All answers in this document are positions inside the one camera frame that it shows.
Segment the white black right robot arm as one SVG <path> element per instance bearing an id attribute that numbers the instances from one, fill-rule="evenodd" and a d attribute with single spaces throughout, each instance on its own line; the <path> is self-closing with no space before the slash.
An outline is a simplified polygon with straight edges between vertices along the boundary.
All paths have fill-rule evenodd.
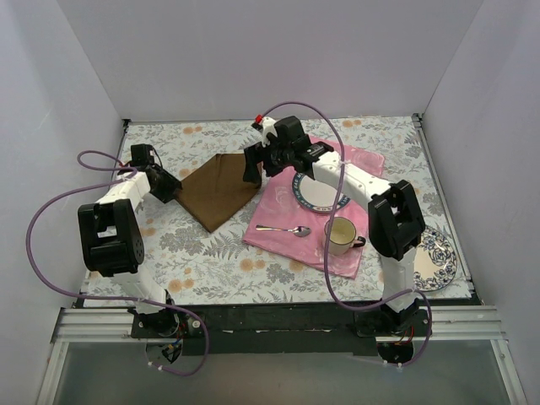
<path id="1" fill-rule="evenodd" d="M 346 162 L 344 150 L 312 142 L 295 116 L 279 121 L 258 116 L 252 127 L 262 139 L 244 150 L 244 181 L 259 183 L 263 175 L 276 176 L 292 167 L 367 212 L 368 240 L 381 259 L 384 289 L 381 301 L 364 307 L 371 324 L 363 331 L 405 333 L 419 311 L 414 261 L 425 230 L 413 186 L 408 181 L 381 179 Z"/>

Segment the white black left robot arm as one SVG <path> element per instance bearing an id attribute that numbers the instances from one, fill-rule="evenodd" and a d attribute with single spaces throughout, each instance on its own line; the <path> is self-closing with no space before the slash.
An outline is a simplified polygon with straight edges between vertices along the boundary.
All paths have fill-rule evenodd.
<path id="1" fill-rule="evenodd" d="M 135 311 L 151 316 L 150 326 L 161 337 L 173 336 L 180 318 L 161 304 L 174 301 L 143 264 L 145 249 L 136 212 L 147 195 L 169 203 L 181 182 L 163 168 L 156 149 L 145 143 L 131 147 L 131 159 L 116 175 L 116 183 L 99 200 L 78 209 L 84 263 L 120 285 L 135 299 Z"/>

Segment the brown cloth napkin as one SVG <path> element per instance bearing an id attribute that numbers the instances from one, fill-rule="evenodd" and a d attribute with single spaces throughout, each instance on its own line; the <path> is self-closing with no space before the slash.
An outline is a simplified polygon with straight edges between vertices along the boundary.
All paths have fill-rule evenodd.
<path id="1" fill-rule="evenodd" d="M 212 233 L 243 208 L 261 186 L 243 181 L 242 154 L 215 154 L 181 181 L 176 201 Z"/>

